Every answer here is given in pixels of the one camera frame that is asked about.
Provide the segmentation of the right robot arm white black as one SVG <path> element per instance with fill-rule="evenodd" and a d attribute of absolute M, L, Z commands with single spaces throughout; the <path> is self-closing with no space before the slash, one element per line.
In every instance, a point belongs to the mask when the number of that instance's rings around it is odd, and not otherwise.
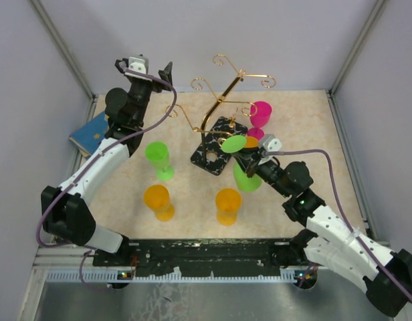
<path fill-rule="evenodd" d="M 382 314 L 396 317 L 412 304 L 412 255 L 393 251 L 355 229 L 344 213 L 335 213 L 310 187 L 313 179 L 303 161 L 281 167 L 278 152 L 243 148 L 233 154 L 242 171 L 257 175 L 281 196 L 291 221 L 303 230 L 293 238 L 292 259 L 328 268 L 350 281 Z"/>

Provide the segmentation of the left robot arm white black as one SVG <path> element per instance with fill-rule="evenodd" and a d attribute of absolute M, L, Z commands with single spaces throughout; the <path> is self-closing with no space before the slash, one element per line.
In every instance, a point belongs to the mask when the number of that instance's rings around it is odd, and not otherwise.
<path fill-rule="evenodd" d="M 135 56 L 116 60 L 116 69 L 130 82 L 129 90 L 113 88 L 105 95 L 108 130 L 93 155 L 58 187 L 47 186 L 40 196 L 42 216 L 37 224 L 37 243 L 46 247 L 40 232 L 67 243 L 107 253 L 116 265 L 131 257 L 126 236 L 99 225 L 89 209 L 96 191 L 140 146 L 143 134 L 159 126 L 144 127 L 144 116 L 153 92 L 177 91 L 173 86 L 173 64 L 148 73 L 148 59 Z"/>

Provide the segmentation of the pink wine glass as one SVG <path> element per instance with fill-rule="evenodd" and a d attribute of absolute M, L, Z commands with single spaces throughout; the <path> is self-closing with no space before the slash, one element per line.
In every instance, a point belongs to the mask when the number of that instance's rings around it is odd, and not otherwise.
<path fill-rule="evenodd" d="M 268 102 L 254 102 L 250 110 L 252 127 L 247 131 L 248 136 L 252 136 L 257 140 L 261 140 L 264 137 L 262 128 L 269 122 L 272 110 L 272 106 Z"/>

